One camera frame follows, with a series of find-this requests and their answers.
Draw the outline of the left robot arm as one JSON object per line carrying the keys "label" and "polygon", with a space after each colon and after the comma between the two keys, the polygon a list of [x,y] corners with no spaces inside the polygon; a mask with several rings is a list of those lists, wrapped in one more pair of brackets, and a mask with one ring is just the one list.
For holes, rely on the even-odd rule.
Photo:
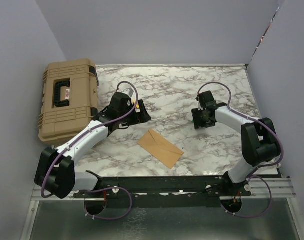
{"label": "left robot arm", "polygon": [[79,134],[55,149],[47,147],[41,152],[34,183],[42,192],[48,191],[50,196],[60,199],[73,191],[85,191],[93,198],[99,196],[102,191],[99,176],[88,170],[75,172],[76,163],[112,132],[150,120],[141,99],[133,103],[127,94],[114,93],[109,105]]}

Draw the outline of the brown paper envelope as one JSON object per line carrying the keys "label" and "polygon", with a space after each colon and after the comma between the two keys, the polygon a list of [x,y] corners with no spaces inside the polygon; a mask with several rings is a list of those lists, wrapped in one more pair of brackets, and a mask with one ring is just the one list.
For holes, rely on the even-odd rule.
{"label": "brown paper envelope", "polygon": [[138,141],[138,145],[172,169],[184,152],[153,129],[149,129]]}

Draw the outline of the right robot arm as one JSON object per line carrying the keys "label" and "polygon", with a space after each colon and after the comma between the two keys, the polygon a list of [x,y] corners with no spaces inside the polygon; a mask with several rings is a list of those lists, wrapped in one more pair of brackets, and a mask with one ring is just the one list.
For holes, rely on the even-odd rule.
{"label": "right robot arm", "polygon": [[222,177],[222,191],[232,196],[263,163],[281,156],[283,147],[271,119],[252,118],[233,110],[226,103],[217,103],[210,91],[199,93],[196,100],[198,108],[191,110],[196,130],[221,123],[241,134],[242,158]]}

